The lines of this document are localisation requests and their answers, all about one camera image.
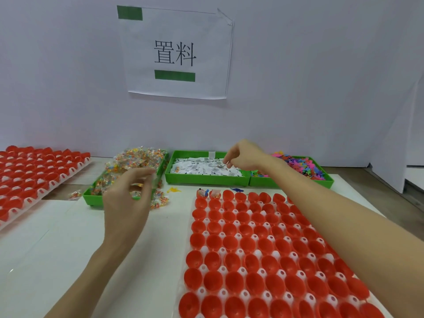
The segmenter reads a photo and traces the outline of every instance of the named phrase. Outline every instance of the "table surface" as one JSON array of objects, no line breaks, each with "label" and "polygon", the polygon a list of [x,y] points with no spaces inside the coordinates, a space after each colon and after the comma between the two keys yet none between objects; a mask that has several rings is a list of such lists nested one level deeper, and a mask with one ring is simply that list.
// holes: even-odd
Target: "table surface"
[{"label": "table surface", "polygon": [[[84,182],[94,181],[84,176]],[[331,176],[335,180],[333,191],[381,214],[340,176]],[[166,192],[171,186],[165,178],[163,183]],[[139,240],[107,285],[93,317],[172,316],[189,217],[199,186],[177,187],[181,192],[168,193],[167,206],[151,211]],[[249,192],[285,195],[278,189],[246,188],[245,193]],[[103,220],[103,211],[89,207],[82,198],[41,201],[0,231],[1,316],[42,318],[102,243]],[[386,318],[392,317],[378,300],[371,301]]]}]

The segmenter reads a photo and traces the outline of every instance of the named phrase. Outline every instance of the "plastic tray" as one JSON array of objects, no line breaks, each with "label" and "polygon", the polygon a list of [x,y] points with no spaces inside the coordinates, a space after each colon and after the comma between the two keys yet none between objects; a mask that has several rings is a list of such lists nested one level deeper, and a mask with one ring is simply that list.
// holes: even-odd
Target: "plastic tray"
[{"label": "plastic tray", "polygon": [[285,197],[222,197],[195,200],[174,318],[384,317]]},{"label": "plastic tray", "polygon": [[[226,152],[215,152],[215,158],[223,159]],[[193,174],[171,174],[171,168],[176,159],[188,159],[189,157],[208,157],[209,152],[202,150],[176,150],[165,171],[165,178],[169,184],[211,184],[233,186],[248,186],[250,172],[241,171],[243,176],[218,176],[218,175],[193,175]]]},{"label": "plastic tray", "polygon": [[[163,159],[163,161],[160,163],[157,171],[156,171],[156,179],[153,181],[152,183],[152,195],[154,194],[156,188],[158,187],[158,183],[160,181],[160,179],[162,178],[162,174],[165,170],[166,167],[166,163],[168,160],[169,154],[166,153],[165,154],[165,158]],[[90,189],[96,185],[97,180],[101,177],[102,175],[100,175],[91,185],[91,187],[87,188],[87,190],[83,193],[82,197],[84,198],[85,203],[87,203],[87,205],[90,206],[103,206],[103,197],[101,195],[91,195]]]},{"label": "plastic tray", "polygon": [[0,152],[0,230],[90,163],[90,153],[9,146]]},{"label": "plastic tray", "polygon": [[[316,167],[321,170],[324,173],[324,178],[325,181],[320,181],[320,180],[313,180],[314,182],[322,185],[323,187],[326,188],[331,188],[331,186],[334,183],[334,180],[331,178],[330,175],[328,175],[328,173],[326,171],[324,171],[324,169],[318,165],[318,163],[311,157],[309,156],[293,156],[294,158],[309,158],[310,160],[312,160],[314,162],[314,164],[316,165]],[[249,182],[249,186],[251,187],[271,187],[271,188],[276,188],[278,189],[278,185],[274,182],[273,179],[271,179],[270,177],[255,177],[255,176],[251,176],[250,178],[250,182]]]}]

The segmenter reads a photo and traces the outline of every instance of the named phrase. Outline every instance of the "white table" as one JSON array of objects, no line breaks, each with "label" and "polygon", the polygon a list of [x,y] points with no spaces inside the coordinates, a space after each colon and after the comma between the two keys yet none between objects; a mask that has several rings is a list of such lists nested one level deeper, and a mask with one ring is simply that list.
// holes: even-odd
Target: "white table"
[{"label": "white table", "polygon": [[[340,176],[331,176],[335,180],[333,191],[379,213]],[[163,182],[163,191],[167,191],[170,185],[165,179]],[[168,193],[169,205],[150,213],[140,239],[112,277],[94,317],[171,317],[185,256],[189,216],[199,185],[176,187],[182,192]],[[271,196],[282,193],[277,189],[245,189],[245,193],[249,192],[267,192]],[[83,199],[63,212],[7,273],[0,285],[1,317],[43,317],[82,272],[101,244],[103,233],[103,211],[90,208]],[[14,242],[7,240],[6,244],[10,250]],[[3,248],[0,244],[0,254],[8,257]],[[374,304],[386,318],[391,317],[377,301]]]}]

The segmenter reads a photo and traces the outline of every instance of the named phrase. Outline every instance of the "green plastic bin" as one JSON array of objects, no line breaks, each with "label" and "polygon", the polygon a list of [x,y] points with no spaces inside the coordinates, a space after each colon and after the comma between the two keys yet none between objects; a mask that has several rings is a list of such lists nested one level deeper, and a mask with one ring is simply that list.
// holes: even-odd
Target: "green plastic bin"
[{"label": "green plastic bin", "polygon": [[[318,165],[318,163],[311,157],[309,156],[293,156],[294,158],[309,158],[310,160],[312,160],[314,162],[314,164],[316,165],[316,167],[321,170],[324,174],[324,178],[325,181],[320,181],[320,180],[313,180],[314,182],[322,185],[323,187],[326,188],[331,188],[331,186],[334,183],[334,180],[331,178],[330,175],[328,175],[328,173],[326,171],[324,171],[324,169]],[[270,177],[254,177],[251,176],[250,177],[250,182],[249,182],[249,186],[251,187],[271,187],[271,188],[278,188],[278,185],[274,182],[273,179],[271,179]]]},{"label": "green plastic bin", "polygon": [[[165,158],[164,158],[164,160],[162,161],[162,163],[160,163],[160,165],[159,165],[159,167],[158,167],[158,169],[157,169],[157,171],[156,171],[156,179],[153,181],[153,183],[152,183],[152,186],[153,186],[153,189],[152,189],[152,196],[153,196],[153,194],[155,193],[155,191],[156,191],[156,188],[158,187],[158,183],[159,183],[159,181],[160,181],[160,179],[162,178],[162,174],[163,174],[163,172],[165,171],[165,167],[166,167],[166,163],[167,163],[167,161],[168,161],[168,158],[169,158],[169,154],[168,153],[166,153],[165,154]],[[97,180],[102,176],[102,175],[100,175],[95,181],[94,181],[94,183],[92,184],[92,186],[91,187],[93,187],[93,186],[95,186],[96,185],[96,183],[97,183]],[[91,192],[90,192],[90,188],[91,187],[89,187],[84,193],[83,193],[83,195],[82,195],[82,197],[84,198],[84,200],[85,200],[85,203],[87,203],[88,205],[90,205],[90,206],[103,206],[103,196],[101,196],[101,195],[91,195]],[[135,200],[139,200],[140,199],[140,197],[133,197]]]},{"label": "green plastic bin", "polygon": [[[226,152],[215,152],[215,158],[223,159]],[[227,187],[248,186],[250,172],[241,171],[243,176],[221,176],[221,175],[194,175],[194,174],[174,174],[170,173],[172,165],[176,159],[188,159],[189,157],[208,157],[208,151],[202,150],[176,150],[171,156],[168,167],[165,171],[165,178],[169,184],[209,184],[225,185]]]}]

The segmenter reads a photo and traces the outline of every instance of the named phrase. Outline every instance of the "left hand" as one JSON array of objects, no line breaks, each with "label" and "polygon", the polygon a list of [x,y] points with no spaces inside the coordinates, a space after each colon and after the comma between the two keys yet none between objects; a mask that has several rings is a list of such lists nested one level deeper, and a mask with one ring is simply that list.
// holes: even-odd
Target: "left hand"
[{"label": "left hand", "polygon": [[[130,252],[146,224],[155,172],[155,169],[147,167],[130,169],[103,195],[105,236],[102,246],[118,256],[120,261]],[[131,191],[140,190],[134,183],[143,183],[139,200],[130,195]]]}]

